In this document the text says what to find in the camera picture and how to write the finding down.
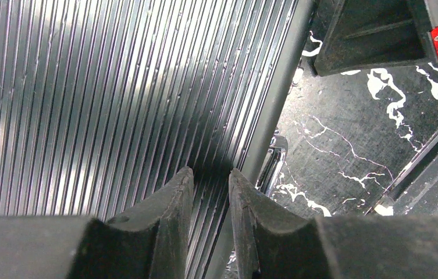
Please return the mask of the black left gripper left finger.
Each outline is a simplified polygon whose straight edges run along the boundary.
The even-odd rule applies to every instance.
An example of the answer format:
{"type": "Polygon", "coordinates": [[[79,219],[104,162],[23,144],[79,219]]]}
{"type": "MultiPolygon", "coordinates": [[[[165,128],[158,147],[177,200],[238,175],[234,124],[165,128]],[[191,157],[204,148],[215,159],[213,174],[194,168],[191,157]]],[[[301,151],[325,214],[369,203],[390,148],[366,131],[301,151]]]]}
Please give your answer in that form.
{"type": "Polygon", "coordinates": [[[0,278],[184,278],[194,176],[109,219],[0,217],[0,278]]]}

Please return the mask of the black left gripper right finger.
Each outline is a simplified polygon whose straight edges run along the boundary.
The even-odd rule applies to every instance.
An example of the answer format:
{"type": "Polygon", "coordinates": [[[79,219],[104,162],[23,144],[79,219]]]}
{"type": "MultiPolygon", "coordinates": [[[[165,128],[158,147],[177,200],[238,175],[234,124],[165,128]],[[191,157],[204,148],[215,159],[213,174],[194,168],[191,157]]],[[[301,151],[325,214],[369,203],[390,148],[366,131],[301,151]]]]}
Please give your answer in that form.
{"type": "Polygon", "coordinates": [[[240,278],[438,278],[438,216],[306,220],[229,176],[240,278]]]}

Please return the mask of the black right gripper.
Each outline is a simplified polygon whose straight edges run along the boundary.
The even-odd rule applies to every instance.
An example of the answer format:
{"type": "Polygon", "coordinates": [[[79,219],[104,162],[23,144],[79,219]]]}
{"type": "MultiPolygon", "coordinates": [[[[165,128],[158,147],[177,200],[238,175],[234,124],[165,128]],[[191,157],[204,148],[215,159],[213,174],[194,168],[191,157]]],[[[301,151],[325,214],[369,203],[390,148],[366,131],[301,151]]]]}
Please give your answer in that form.
{"type": "Polygon", "coordinates": [[[438,1],[338,1],[314,66],[320,76],[438,65],[438,1]]]}

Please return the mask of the black poker chip case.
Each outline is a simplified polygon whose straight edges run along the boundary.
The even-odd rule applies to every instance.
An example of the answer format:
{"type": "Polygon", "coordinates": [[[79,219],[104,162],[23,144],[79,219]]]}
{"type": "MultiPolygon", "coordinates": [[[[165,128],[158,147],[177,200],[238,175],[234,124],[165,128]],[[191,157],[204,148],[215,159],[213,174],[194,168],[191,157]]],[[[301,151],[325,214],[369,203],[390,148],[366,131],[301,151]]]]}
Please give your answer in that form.
{"type": "Polygon", "coordinates": [[[107,220],[182,167],[185,278],[221,278],[315,1],[0,1],[0,216],[107,220]]]}

